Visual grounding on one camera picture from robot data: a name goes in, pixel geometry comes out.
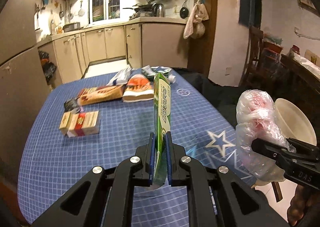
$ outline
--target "wall switch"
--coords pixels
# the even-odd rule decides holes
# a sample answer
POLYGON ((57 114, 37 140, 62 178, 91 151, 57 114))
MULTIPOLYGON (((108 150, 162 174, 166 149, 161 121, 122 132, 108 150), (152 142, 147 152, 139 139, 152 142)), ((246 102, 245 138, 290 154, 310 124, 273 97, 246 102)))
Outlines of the wall switch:
POLYGON ((227 67, 227 68, 226 68, 226 74, 225 74, 225 75, 230 75, 230 72, 231 72, 231 67, 227 67))

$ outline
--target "metal bolt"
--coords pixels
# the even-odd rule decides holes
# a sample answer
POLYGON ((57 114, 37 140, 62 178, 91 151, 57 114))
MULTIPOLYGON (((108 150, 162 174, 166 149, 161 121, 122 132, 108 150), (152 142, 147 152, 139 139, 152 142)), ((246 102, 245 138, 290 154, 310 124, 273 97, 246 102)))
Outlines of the metal bolt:
POLYGON ((220 166, 219 167, 219 172, 223 173, 223 174, 226 174, 226 173, 229 172, 229 169, 226 166, 220 166))
POLYGON ((132 157, 130 158, 130 162, 131 163, 138 163, 140 161, 140 158, 139 157, 132 157))
POLYGON ((191 158, 185 156, 185 157, 182 157, 182 158, 181 158, 181 161, 182 161, 183 163, 189 163, 189 162, 191 161, 191 158))
POLYGON ((95 174, 100 174, 102 172, 102 167, 101 166, 95 166, 92 169, 92 172, 94 172, 95 174))

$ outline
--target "wooden chair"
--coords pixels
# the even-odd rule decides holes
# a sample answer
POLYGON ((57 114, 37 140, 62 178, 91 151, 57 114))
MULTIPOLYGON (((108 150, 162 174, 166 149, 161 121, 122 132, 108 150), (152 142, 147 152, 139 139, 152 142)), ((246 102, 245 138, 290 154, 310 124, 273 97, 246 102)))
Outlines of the wooden chair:
POLYGON ((261 54, 263 48, 263 31, 251 26, 249 28, 249 43, 247 52, 249 61, 245 67, 245 74, 241 79, 240 85, 263 89, 269 94, 272 94, 274 86, 272 73, 261 68, 263 61, 261 54))

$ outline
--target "white floor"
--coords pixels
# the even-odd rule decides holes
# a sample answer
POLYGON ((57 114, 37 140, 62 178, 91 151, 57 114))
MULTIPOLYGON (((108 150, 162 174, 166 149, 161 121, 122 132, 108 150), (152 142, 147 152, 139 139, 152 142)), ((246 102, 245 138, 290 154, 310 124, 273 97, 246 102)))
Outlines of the white floor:
POLYGON ((269 202, 269 205, 279 214, 282 218, 287 220, 287 210, 290 206, 290 201, 292 197, 294 196, 294 192, 296 190, 297 184, 294 182, 291 182, 289 180, 285 180, 284 182, 279 183, 281 193, 283 196, 283 199, 280 202, 276 202, 275 193, 273 192, 273 188, 271 186, 271 183, 265 185, 265 186, 256 186, 255 188, 257 190, 262 191, 269 202))
POLYGON ((127 60, 119 60, 114 62, 91 65, 89 66, 88 71, 84 77, 90 78, 111 72, 119 72, 122 69, 126 68, 126 66, 127 60))

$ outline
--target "grid pattern tablecloth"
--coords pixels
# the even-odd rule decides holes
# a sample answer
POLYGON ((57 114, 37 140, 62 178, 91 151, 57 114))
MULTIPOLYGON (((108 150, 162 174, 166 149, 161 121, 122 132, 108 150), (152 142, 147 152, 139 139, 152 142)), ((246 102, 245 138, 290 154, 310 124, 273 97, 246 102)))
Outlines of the grid pattern tablecloth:
MULTIPOLYGON (((63 103, 84 87, 105 85, 113 75, 61 85, 44 103, 29 134, 19 172, 18 201, 29 223, 94 166, 117 166, 148 142, 154 131, 153 101, 88 105, 85 111, 100 111, 99 134, 68 138, 59 131, 63 103)), ((236 155, 233 127, 195 88, 175 75, 177 80, 171 85, 173 142, 184 146, 203 165, 227 165, 252 185, 255 178, 236 155)), ((155 191, 135 188, 132 226, 188 226, 186 188, 167 183, 155 191)))

